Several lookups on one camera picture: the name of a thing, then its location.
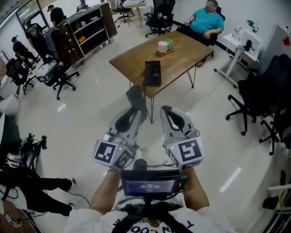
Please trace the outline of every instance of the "hand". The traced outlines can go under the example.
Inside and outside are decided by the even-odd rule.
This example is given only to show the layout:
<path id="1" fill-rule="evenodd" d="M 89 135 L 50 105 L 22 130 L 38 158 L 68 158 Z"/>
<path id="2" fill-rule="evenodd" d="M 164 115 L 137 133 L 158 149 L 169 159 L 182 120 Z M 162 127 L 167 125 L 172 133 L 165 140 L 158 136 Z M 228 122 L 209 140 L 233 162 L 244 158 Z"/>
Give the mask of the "hand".
<path id="1" fill-rule="evenodd" d="M 203 37 L 210 40 L 211 32 L 207 31 L 203 34 Z"/>

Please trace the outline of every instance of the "wooden desk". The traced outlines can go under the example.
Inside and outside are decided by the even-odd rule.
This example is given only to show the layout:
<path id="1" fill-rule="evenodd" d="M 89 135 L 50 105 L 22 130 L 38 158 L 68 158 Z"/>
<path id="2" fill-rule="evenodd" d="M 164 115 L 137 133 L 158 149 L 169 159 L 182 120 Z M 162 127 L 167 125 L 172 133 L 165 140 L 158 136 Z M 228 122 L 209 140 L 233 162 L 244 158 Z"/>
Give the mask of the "wooden desk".
<path id="1" fill-rule="evenodd" d="M 158 56 L 156 54 L 158 42 L 166 39 L 173 40 L 175 51 L 163 57 Z M 111 59 L 109 62 L 134 85 L 143 86 L 145 61 L 161 61 L 161 86 L 143 88 L 144 94 L 151 99 L 150 120 L 152 123 L 155 95 L 186 72 L 192 88 L 194 88 L 196 64 L 213 52 L 213 49 L 204 44 L 180 32 L 173 31 L 140 44 Z M 189 72 L 193 67 L 195 67 L 194 81 Z"/>
<path id="2" fill-rule="evenodd" d="M 129 23 L 131 20 L 134 20 L 133 18 L 138 18 L 139 22 L 140 22 L 140 28 L 142 28 L 142 16 L 140 14 L 140 7 L 142 6 L 146 6 L 146 5 L 133 5 L 133 6 L 127 6 L 125 8 L 127 9 L 130 9 L 130 12 L 129 12 L 129 20 L 128 20 L 128 26 L 129 26 Z M 136 8 L 136 11 L 137 11 L 137 16 L 133 16 L 131 17 L 130 15 L 133 15 L 133 12 L 132 12 L 132 9 L 133 8 Z"/>

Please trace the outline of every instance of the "green cup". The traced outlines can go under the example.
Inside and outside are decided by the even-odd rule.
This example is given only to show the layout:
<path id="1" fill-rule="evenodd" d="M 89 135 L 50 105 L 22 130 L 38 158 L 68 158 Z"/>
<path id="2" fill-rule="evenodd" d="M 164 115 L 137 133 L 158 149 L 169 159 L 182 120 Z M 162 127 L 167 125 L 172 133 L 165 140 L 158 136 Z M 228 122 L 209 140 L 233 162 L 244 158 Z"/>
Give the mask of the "green cup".
<path id="1" fill-rule="evenodd" d="M 173 40 L 167 39 L 166 43 L 169 45 L 168 46 L 168 50 L 172 50 L 173 49 Z"/>

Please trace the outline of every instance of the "metal shelf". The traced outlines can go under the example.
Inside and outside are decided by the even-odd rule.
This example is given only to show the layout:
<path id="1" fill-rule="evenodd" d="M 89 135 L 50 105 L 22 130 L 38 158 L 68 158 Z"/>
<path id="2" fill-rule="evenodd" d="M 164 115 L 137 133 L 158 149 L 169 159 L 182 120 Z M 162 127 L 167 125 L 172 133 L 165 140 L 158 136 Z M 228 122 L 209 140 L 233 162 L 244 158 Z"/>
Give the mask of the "metal shelf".
<path id="1" fill-rule="evenodd" d="M 80 43 L 80 45 L 84 44 L 85 42 L 87 42 L 88 40 L 90 40 L 92 37 L 94 37 L 95 35 L 97 35 L 98 33 L 102 32 L 104 30 L 105 30 L 105 28 L 102 28 L 98 32 L 94 33 L 92 36 L 90 36 L 89 38 L 87 38 L 86 40 L 84 40 L 82 43 Z"/>
<path id="2" fill-rule="evenodd" d="M 74 34 L 76 34 L 78 31 L 81 31 L 82 29 L 86 28 L 86 27 L 89 26 L 90 24 L 92 24 L 92 23 L 98 21 L 99 19 L 102 19 L 102 17 L 99 17 L 99 18 L 97 18 L 97 19 L 94 19 L 94 20 L 93 20 L 92 22 L 90 22 L 89 24 L 86 24 L 85 26 L 79 28 L 77 31 L 74 32 Z"/>

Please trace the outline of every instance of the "potted plant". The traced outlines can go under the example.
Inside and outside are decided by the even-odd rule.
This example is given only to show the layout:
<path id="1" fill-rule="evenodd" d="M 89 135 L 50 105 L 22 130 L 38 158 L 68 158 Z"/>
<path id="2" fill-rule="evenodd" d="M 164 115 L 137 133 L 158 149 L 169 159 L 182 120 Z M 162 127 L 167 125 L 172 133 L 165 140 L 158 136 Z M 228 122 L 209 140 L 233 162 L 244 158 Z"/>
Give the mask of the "potted plant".
<path id="1" fill-rule="evenodd" d="M 254 33 L 257 33 L 259 31 L 257 23 L 255 23 L 253 20 L 247 20 L 246 23 L 252 28 Z"/>

